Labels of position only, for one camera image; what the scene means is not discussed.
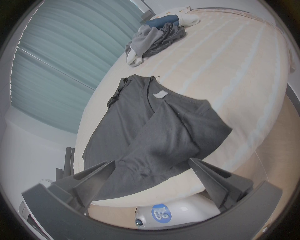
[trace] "wooden floor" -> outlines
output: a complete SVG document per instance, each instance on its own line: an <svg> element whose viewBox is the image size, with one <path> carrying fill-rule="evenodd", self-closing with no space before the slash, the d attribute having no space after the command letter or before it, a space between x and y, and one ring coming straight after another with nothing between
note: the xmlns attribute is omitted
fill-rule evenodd
<svg viewBox="0 0 300 240"><path fill-rule="evenodd" d="M283 190L283 195L265 226L271 224L287 204L300 177L300 118L287 96L269 135L251 158L234 173L253 180L254 187L267 180ZM91 205L89 214L105 223L136 228L135 210L136 208Z"/></svg>

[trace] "blue logo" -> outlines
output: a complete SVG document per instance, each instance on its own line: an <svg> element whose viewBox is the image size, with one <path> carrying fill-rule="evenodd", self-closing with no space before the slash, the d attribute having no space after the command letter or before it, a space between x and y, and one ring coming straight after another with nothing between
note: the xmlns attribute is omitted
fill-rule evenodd
<svg viewBox="0 0 300 240"><path fill-rule="evenodd" d="M159 223L168 223L171 218L171 212L164 204L154 205L152 207L152 217Z"/></svg>

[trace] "beige bed sheet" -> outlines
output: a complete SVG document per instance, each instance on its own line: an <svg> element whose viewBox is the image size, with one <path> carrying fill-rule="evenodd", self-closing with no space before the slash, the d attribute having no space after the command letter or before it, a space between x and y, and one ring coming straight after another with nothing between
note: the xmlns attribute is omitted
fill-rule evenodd
<svg viewBox="0 0 300 240"><path fill-rule="evenodd" d="M168 89L207 99L233 128L221 146L204 160L234 171L262 143L282 106L292 65L280 30L252 14L231 10L193 10L201 22L186 28L185 38L138 67L126 64L125 54L103 78L88 105L74 155L74 173L84 170L83 151L107 111L106 103L119 81L132 74L155 76ZM149 206L187 197L204 190L192 169L145 191L93 204Z"/></svg>

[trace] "white sticker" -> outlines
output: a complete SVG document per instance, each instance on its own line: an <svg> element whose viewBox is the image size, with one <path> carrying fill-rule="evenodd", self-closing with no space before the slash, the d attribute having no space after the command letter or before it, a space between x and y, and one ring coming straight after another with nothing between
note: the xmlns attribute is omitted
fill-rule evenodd
<svg viewBox="0 0 300 240"><path fill-rule="evenodd" d="M156 93L154 94L153 93L153 96L156 97L156 98L163 98L164 96L166 96L168 93L164 90L161 90L159 93Z"/></svg>

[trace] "curtain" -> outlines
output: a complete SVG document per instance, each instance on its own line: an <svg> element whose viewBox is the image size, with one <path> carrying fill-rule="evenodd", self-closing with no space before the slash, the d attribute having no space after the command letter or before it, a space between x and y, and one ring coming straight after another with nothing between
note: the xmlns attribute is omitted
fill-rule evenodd
<svg viewBox="0 0 300 240"><path fill-rule="evenodd" d="M45 0L15 53L11 104L77 133L87 102L143 24L130 0Z"/></svg>

